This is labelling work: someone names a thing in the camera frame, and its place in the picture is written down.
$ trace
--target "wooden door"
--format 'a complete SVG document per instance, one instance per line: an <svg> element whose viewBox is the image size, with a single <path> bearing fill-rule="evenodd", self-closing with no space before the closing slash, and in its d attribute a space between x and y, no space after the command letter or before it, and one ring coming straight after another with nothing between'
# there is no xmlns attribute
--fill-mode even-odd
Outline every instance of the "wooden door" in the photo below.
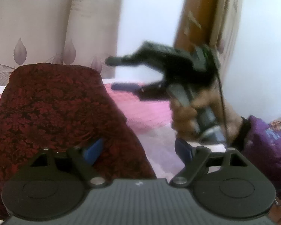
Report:
<svg viewBox="0 0 281 225"><path fill-rule="evenodd" d="M192 51L194 45L209 43L217 0L185 0L175 48Z"/></svg>
<svg viewBox="0 0 281 225"><path fill-rule="evenodd" d="M234 49L242 0L185 0L175 42L192 51L203 43L217 50L223 79Z"/></svg>

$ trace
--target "hand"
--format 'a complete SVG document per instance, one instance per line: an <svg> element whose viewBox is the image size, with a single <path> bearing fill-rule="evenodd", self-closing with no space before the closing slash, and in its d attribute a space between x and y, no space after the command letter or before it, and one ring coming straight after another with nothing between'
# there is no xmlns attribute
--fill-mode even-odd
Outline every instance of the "hand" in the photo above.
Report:
<svg viewBox="0 0 281 225"><path fill-rule="evenodd" d="M177 131L177 138L182 138L186 141L197 140L197 135L194 130L194 120L197 116L197 109L207 106L210 106L213 110L217 121L222 127L223 134L225 135L220 94L216 91L203 90L188 107L182 107L176 99L171 100L170 108L172 110L173 119L172 128ZM227 143L231 143L239 134L242 125L242 118L227 102L225 102L225 114L228 128Z"/></svg>

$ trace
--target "person's fingers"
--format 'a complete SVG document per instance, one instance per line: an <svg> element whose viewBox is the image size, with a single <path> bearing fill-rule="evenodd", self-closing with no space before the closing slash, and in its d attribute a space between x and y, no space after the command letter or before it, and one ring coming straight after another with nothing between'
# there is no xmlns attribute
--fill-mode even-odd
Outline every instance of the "person's fingers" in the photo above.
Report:
<svg viewBox="0 0 281 225"><path fill-rule="evenodd" d="M213 92L208 90L202 90L196 99L194 99L191 103L192 107L200 109L207 107L213 103L215 100Z"/></svg>
<svg viewBox="0 0 281 225"><path fill-rule="evenodd" d="M171 109L173 112L179 110L181 107L182 107L182 106L181 106L180 102L179 102L177 99L175 99L175 98L172 98L172 99L171 99L171 101L170 101L170 109Z"/></svg>
<svg viewBox="0 0 281 225"><path fill-rule="evenodd" d="M197 136L191 134L190 132L182 132L182 131L180 131L180 132L177 132L176 138L181 138L181 139L183 139L185 141L196 141Z"/></svg>
<svg viewBox="0 0 281 225"><path fill-rule="evenodd" d="M196 124L192 120L173 121L172 128L178 132L190 132L196 135Z"/></svg>
<svg viewBox="0 0 281 225"><path fill-rule="evenodd" d="M197 111L193 107L180 107L178 110L173 112L172 119L173 121L183 121L194 119L197 116Z"/></svg>

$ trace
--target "cable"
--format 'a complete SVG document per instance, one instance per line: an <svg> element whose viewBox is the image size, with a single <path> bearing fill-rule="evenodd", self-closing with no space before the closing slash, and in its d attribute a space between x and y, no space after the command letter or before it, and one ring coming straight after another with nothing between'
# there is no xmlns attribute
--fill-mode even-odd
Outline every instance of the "cable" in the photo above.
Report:
<svg viewBox="0 0 281 225"><path fill-rule="evenodd" d="M220 74L218 72L216 62L215 62L215 60L213 60L213 61L214 61L214 65L215 65L215 68L216 68L216 77L217 77L218 86L219 86L219 89L220 89L220 100L221 100L221 103L222 103L223 123L224 123L224 128L225 128L225 137L226 137L226 142L228 144L228 127L227 127L227 120L226 120L225 102L224 102L224 97L223 97L222 82L220 80Z"/></svg>

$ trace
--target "pillow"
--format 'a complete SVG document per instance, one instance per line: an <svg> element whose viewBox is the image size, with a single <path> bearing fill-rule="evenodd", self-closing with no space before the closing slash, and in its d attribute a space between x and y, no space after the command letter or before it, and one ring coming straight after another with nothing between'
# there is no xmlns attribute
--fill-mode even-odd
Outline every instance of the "pillow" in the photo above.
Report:
<svg viewBox="0 0 281 225"><path fill-rule="evenodd" d="M5 181L41 148L63 152L97 138L104 139L94 164L100 175L108 180L155 178L98 72L48 63L13 71L0 100L0 219L8 216L1 201Z"/></svg>

